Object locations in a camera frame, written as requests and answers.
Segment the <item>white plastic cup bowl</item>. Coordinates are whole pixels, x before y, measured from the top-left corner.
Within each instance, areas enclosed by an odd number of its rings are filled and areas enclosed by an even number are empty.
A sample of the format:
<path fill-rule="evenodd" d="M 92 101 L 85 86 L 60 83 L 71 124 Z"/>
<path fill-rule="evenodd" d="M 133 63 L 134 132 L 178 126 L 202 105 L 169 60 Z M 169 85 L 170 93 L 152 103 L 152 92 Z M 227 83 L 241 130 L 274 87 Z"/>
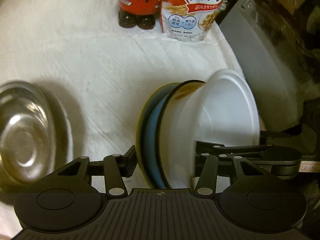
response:
<path fill-rule="evenodd" d="M 166 98 L 159 130 L 159 158 L 172 189 L 194 187 L 196 143 L 251 146 L 260 123 L 252 91 L 236 71 L 215 72 L 207 82 L 186 81 Z"/>

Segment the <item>cream ceramic bowl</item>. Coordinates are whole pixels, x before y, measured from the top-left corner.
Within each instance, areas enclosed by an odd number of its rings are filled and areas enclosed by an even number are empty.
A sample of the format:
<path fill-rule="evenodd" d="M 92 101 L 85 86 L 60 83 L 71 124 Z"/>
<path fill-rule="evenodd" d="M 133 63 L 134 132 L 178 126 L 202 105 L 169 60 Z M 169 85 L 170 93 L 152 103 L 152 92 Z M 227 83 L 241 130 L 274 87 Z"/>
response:
<path fill-rule="evenodd" d="M 157 90 L 155 90 L 148 98 L 146 103 L 144 104 L 142 111 L 140 113 L 140 117 L 138 119 L 137 128 L 136 128 L 136 154 L 138 159 L 138 165 L 142 172 L 144 179 L 146 180 L 147 184 L 154 189 L 167 189 L 167 187 L 161 187 L 159 183 L 155 181 L 153 178 L 147 163 L 146 157 L 144 157 L 144 136 L 145 136 L 145 127 L 148 122 L 149 116 L 153 109 L 160 103 L 160 101 L 168 95 L 172 90 L 176 87 L 180 87 L 181 85 L 187 85 L 189 83 L 195 83 L 204 85 L 205 82 L 201 80 L 188 80 L 184 81 L 183 83 L 174 82 L 166 84 Z"/>

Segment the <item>red granola cereal bag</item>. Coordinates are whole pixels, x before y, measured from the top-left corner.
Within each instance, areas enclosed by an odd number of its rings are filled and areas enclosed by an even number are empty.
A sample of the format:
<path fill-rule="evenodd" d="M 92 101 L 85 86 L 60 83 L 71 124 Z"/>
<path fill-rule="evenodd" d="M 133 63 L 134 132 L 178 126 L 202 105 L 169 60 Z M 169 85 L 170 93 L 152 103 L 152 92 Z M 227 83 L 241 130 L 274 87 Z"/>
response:
<path fill-rule="evenodd" d="M 180 41 L 202 41 L 228 0 L 161 0 L 162 33 Z"/>

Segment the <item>white fluffy cloth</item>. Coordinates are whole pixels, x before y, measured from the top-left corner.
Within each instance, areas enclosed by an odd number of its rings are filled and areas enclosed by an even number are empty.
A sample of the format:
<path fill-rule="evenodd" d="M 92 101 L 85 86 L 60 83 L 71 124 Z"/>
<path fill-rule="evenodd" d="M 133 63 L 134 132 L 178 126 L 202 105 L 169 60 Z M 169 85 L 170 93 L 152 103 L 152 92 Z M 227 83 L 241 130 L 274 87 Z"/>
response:
<path fill-rule="evenodd" d="M 214 24 L 202 42 L 159 28 L 124 29 L 112 0 L 1 0 L 1 83 L 52 93 L 72 128 L 73 156 L 101 160 L 135 142 L 140 112 L 159 87 L 241 71 Z"/>

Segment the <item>red panda robot figurine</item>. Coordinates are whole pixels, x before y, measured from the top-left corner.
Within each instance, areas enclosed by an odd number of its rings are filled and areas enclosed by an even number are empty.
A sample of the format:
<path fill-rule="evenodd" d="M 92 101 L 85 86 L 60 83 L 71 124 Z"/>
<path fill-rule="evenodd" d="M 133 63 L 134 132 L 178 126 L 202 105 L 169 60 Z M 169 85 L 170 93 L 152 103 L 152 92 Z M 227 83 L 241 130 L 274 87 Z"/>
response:
<path fill-rule="evenodd" d="M 118 23 L 123 28 L 138 26 L 141 29 L 153 29 L 161 0 L 118 0 Z"/>

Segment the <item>blue enamel bowl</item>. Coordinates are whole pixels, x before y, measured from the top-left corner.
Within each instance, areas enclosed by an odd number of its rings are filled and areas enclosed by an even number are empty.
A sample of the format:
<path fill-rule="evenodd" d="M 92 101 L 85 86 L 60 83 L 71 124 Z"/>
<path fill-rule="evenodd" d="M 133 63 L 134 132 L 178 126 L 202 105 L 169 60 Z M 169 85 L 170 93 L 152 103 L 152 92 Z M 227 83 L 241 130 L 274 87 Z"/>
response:
<path fill-rule="evenodd" d="M 157 124 L 159 121 L 160 112 L 164 106 L 164 103 L 168 97 L 166 95 L 160 103 L 153 109 L 151 112 L 148 122 L 145 127 L 145 136 L 144 136 L 144 157 L 146 157 L 147 166 L 157 183 L 161 187 L 170 187 L 167 179 L 165 178 L 164 172 L 161 168 L 159 161 L 159 131 Z"/>

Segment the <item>stainless steel bowl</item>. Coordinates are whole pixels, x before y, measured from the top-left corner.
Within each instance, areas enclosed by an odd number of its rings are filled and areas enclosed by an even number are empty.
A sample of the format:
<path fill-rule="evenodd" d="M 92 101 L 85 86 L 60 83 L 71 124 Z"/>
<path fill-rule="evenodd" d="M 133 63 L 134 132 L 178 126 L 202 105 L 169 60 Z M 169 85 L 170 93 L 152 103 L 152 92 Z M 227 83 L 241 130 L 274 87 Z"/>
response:
<path fill-rule="evenodd" d="M 73 159 L 71 124 L 52 92 L 25 81 L 1 85 L 1 189 L 24 187 Z"/>

